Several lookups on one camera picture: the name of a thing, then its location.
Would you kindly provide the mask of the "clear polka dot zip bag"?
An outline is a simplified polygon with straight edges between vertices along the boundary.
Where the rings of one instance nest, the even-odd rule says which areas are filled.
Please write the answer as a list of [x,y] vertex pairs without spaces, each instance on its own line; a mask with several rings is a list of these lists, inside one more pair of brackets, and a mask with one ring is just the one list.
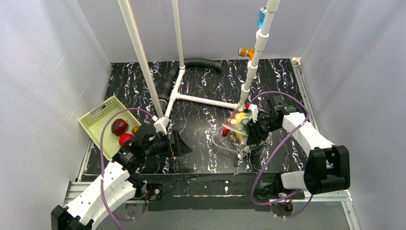
[[246,157],[250,152],[270,142],[268,138],[260,144],[247,145],[248,122],[252,121],[248,109],[240,108],[228,117],[221,127],[212,134],[212,143],[220,149],[235,154],[239,160]]

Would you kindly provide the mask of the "orange fake fruit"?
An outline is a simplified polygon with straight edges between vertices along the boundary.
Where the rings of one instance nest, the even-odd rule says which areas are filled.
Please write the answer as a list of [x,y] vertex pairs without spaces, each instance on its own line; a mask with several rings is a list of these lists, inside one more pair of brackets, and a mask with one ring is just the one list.
[[138,130],[139,130],[139,127],[138,127],[138,126],[134,126],[134,127],[132,128],[132,134],[135,135]]

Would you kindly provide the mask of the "red fake apple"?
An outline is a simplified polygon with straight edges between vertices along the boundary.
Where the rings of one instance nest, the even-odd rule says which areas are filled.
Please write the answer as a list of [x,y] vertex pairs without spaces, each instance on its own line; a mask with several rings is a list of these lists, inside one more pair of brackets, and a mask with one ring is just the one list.
[[123,133],[120,137],[119,137],[119,145],[122,146],[131,146],[132,142],[129,141],[132,138],[134,138],[134,135],[129,134],[129,133]]

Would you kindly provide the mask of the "dark red fake fruit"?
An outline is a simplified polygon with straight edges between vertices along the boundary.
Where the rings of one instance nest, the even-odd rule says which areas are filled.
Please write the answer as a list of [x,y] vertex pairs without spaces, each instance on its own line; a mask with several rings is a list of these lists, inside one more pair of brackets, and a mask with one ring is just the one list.
[[128,130],[129,124],[126,120],[118,118],[111,125],[111,132],[116,136],[121,136]]

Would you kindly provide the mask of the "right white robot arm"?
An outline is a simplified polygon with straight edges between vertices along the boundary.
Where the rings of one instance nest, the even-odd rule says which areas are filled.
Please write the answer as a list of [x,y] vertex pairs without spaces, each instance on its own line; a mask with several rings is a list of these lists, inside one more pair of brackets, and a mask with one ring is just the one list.
[[350,154],[323,137],[294,105],[287,105],[282,96],[267,100],[269,110],[256,122],[248,123],[247,144],[264,141],[270,132],[285,129],[307,154],[303,171],[282,172],[270,185],[254,190],[256,194],[275,196],[289,190],[308,191],[313,195],[346,190],[350,187]]

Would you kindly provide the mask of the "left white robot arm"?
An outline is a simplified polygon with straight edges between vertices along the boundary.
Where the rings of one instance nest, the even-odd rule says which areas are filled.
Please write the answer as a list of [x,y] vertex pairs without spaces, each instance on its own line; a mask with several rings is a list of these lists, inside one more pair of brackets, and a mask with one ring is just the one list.
[[137,198],[146,204],[160,195],[156,184],[148,185],[137,169],[147,157],[178,157],[192,152],[177,130],[172,136],[141,125],[135,134],[123,133],[120,148],[101,174],[76,198],[51,212],[53,230],[93,230],[127,200]]

